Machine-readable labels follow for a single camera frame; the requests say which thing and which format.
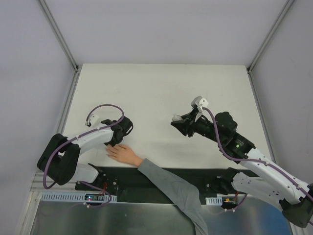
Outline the clear nail polish bottle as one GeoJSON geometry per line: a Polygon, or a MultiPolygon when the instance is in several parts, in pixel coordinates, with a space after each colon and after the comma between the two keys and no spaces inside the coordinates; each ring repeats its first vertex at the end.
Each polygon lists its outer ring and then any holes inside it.
{"type": "Polygon", "coordinates": [[[181,120],[183,120],[183,118],[180,115],[174,114],[172,117],[173,122],[181,121],[181,120]]]}

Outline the grey sleeved forearm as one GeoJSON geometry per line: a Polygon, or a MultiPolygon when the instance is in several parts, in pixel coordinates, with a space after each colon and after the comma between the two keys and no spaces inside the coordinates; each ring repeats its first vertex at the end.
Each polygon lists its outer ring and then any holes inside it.
{"type": "Polygon", "coordinates": [[[192,221],[197,235],[209,234],[202,215],[200,193],[193,184],[148,159],[143,160],[138,170],[192,221]]]}

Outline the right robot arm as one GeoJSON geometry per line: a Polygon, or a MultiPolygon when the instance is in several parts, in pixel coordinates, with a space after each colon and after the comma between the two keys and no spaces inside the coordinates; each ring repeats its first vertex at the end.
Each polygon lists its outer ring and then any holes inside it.
{"type": "Polygon", "coordinates": [[[251,141],[237,133],[238,124],[229,112],[211,116],[211,120],[197,109],[174,115],[171,125],[184,136],[195,133],[217,143],[229,160],[255,173],[259,179],[235,169],[220,180],[216,191],[222,194],[234,190],[252,195],[277,208],[293,225],[306,228],[313,216],[313,186],[291,175],[266,157],[251,141]]]}

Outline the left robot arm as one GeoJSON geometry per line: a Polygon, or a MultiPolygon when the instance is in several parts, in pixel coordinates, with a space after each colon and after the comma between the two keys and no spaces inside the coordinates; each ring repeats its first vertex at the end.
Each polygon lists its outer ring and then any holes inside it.
{"type": "Polygon", "coordinates": [[[68,138],[62,134],[54,135],[37,162],[37,168],[60,186],[69,181],[86,182],[92,190],[103,186],[101,172],[92,164],[78,163],[85,152],[102,144],[114,146],[122,142],[133,129],[127,117],[120,122],[103,120],[90,131],[68,138]]]}

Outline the person's hand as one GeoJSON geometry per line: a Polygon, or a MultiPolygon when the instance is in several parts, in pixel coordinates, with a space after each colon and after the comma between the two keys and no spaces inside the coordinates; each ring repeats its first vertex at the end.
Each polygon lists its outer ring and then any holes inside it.
{"type": "Polygon", "coordinates": [[[106,147],[107,156],[114,159],[120,163],[129,164],[132,166],[139,167],[143,162],[143,159],[137,156],[134,151],[122,144],[117,144],[115,146],[108,145],[106,147]]]}

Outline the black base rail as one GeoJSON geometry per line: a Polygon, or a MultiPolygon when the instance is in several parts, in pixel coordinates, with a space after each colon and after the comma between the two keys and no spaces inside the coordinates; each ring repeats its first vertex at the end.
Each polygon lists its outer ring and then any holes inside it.
{"type": "MultiPolygon", "coordinates": [[[[145,174],[136,167],[96,167],[98,176],[92,183],[77,180],[75,190],[96,191],[105,190],[117,197],[118,202],[171,204],[173,201],[166,196],[164,189],[170,188],[172,180],[163,178],[160,174],[153,179],[151,174],[145,174]]],[[[231,185],[239,173],[243,177],[258,179],[258,175],[250,170],[227,169],[187,169],[164,168],[164,173],[180,178],[198,190],[200,203],[205,204],[206,198],[218,194],[235,194],[237,190],[231,185]]]]}

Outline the right aluminium frame post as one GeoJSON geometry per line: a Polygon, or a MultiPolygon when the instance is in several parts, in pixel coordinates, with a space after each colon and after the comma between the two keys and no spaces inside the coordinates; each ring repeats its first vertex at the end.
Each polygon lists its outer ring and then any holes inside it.
{"type": "Polygon", "coordinates": [[[247,73],[251,74],[254,68],[256,67],[257,63],[261,59],[262,55],[266,51],[267,47],[269,46],[270,42],[274,38],[277,30],[282,25],[284,19],[287,17],[289,11],[291,10],[292,6],[295,4],[296,0],[287,0],[283,5],[282,9],[280,10],[278,16],[276,17],[274,23],[272,24],[271,28],[269,29],[266,37],[262,41],[259,49],[257,50],[256,54],[254,55],[251,63],[247,67],[247,73]]]}

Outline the aluminium frame post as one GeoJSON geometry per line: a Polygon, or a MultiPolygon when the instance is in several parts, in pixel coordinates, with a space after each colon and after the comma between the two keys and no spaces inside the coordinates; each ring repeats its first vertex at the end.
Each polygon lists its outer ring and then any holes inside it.
{"type": "Polygon", "coordinates": [[[69,61],[71,67],[74,70],[77,70],[79,68],[79,65],[77,64],[76,60],[74,59],[74,57],[73,57],[63,35],[62,35],[62,33],[58,27],[58,24],[57,24],[57,22],[53,16],[51,10],[49,9],[47,2],[45,0],[38,0],[37,2],[39,4],[40,8],[42,9],[43,14],[46,17],[46,20],[47,20],[48,24],[50,25],[52,32],[53,32],[56,40],[58,41],[65,57],[69,61]]]}
{"type": "Polygon", "coordinates": [[[247,73],[251,74],[254,68],[256,67],[257,63],[261,59],[262,55],[266,51],[267,47],[269,46],[270,42],[274,38],[277,30],[282,25],[284,19],[287,17],[289,11],[291,10],[292,6],[295,4],[296,0],[287,0],[283,5],[282,9],[280,10],[278,16],[276,17],[274,23],[272,24],[271,28],[269,29],[266,37],[262,41],[259,49],[257,50],[256,54],[254,55],[251,63],[247,67],[247,73]]]}

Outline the left aluminium frame post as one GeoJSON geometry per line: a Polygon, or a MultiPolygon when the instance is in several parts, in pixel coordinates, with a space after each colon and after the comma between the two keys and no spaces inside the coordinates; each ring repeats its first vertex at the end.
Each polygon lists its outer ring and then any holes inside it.
{"type": "Polygon", "coordinates": [[[46,17],[46,20],[47,20],[48,24],[50,25],[52,32],[53,32],[56,40],[58,41],[65,57],[69,61],[71,67],[74,70],[77,70],[79,68],[79,65],[77,64],[76,60],[74,59],[74,57],[73,57],[63,35],[62,35],[62,33],[58,27],[58,24],[57,24],[57,22],[53,16],[51,10],[49,9],[47,2],[45,0],[38,0],[37,2],[39,4],[40,8],[42,9],[43,14],[46,17]]]}

